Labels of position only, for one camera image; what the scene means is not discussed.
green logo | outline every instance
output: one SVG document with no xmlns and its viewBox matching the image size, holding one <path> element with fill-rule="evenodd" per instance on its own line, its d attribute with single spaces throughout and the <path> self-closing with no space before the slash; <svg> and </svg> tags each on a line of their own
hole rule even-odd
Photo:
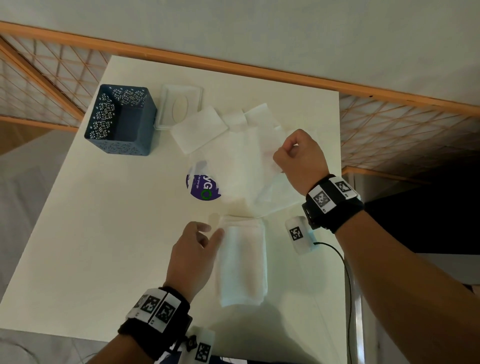
<svg viewBox="0 0 480 364">
<path fill-rule="evenodd" d="M 202 199 L 204 199 L 204 200 L 209 200 L 209 199 L 212 197 L 212 191 L 207 190 L 207 189 L 205 188 L 200 195 L 202 196 Z"/>
</svg>

tabletop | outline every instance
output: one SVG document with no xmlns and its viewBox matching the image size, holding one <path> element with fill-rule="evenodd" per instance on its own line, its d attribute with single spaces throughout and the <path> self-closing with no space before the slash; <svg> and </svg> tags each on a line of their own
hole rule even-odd
<svg viewBox="0 0 480 364">
<path fill-rule="evenodd" d="M 204 89 L 202 106 L 247 111 L 267 103 L 285 130 L 317 129 L 331 173 L 340 175 L 338 93 L 317 88 L 112 57 L 101 84 Z M 215 227 L 222 198 L 185 186 L 190 167 L 167 131 L 147 157 L 110 155 L 84 139 L 88 108 L 0 304 L 0 327 L 109 341 L 143 292 L 163 284 L 172 245 L 188 221 Z M 346 363 L 344 267 L 321 246 L 297 255 L 285 221 L 300 204 L 264 218 L 268 294 L 260 306 L 222 308 L 215 275 L 192 303 L 193 325 L 216 332 L 213 354 L 259 361 Z M 319 241 L 340 249 L 319 229 Z"/>
</svg>

perforated basket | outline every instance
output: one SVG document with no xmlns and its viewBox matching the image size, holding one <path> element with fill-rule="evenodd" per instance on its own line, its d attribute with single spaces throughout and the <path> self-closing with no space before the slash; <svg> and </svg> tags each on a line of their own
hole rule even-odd
<svg viewBox="0 0 480 364">
<path fill-rule="evenodd" d="M 148 156 L 155 115 L 146 87 L 101 85 L 85 139 L 110 154 Z"/>
</svg>

black wrist strap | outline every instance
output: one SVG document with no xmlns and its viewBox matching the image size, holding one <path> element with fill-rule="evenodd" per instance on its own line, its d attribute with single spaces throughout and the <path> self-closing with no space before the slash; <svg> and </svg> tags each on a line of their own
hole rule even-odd
<svg viewBox="0 0 480 364">
<path fill-rule="evenodd" d="M 334 202 L 335 207 L 325 213 L 309 194 L 307 194 L 306 202 L 302 207 L 312 229 L 321 227 L 328 229 L 335 234 L 340 226 L 342 226 L 347 220 L 362 211 L 364 205 L 358 197 L 347 199 L 339 188 L 330 181 L 332 177 L 335 177 L 335 175 L 329 174 L 322 178 L 312 187 L 312 189 L 310 189 L 310 191 L 316 186 L 320 186 L 327 195 L 327 198 Z M 343 184 L 350 191 L 353 191 L 348 184 L 345 182 L 343 182 Z"/>
<path fill-rule="evenodd" d="M 149 323 L 136 318 L 128 318 L 118 330 L 118 333 L 121 335 L 130 335 L 154 361 L 157 361 L 177 340 L 185 336 L 188 326 L 192 321 L 192 318 L 187 315 L 190 310 L 188 301 L 171 287 L 161 287 L 160 289 L 180 300 L 180 305 L 170 317 L 168 313 L 169 310 L 171 310 L 171 306 L 165 302 L 167 296 L 165 296 L 164 300 L 156 304 L 155 309 L 152 311 L 150 322 L 151 320 L 162 320 L 166 323 L 163 332 L 156 330 Z"/>
</svg>

wristband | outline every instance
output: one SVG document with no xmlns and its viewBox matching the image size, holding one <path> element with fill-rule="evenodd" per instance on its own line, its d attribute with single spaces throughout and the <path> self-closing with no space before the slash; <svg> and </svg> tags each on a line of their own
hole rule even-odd
<svg viewBox="0 0 480 364">
<path fill-rule="evenodd" d="M 357 192 L 333 174 L 312 187 L 302 205 L 312 229 L 325 228 L 335 233 L 340 226 L 364 209 Z"/>
<path fill-rule="evenodd" d="M 118 333 L 130 335 L 154 361 L 183 339 L 192 319 L 188 301 L 171 287 L 147 290 L 126 316 Z"/>
</svg>

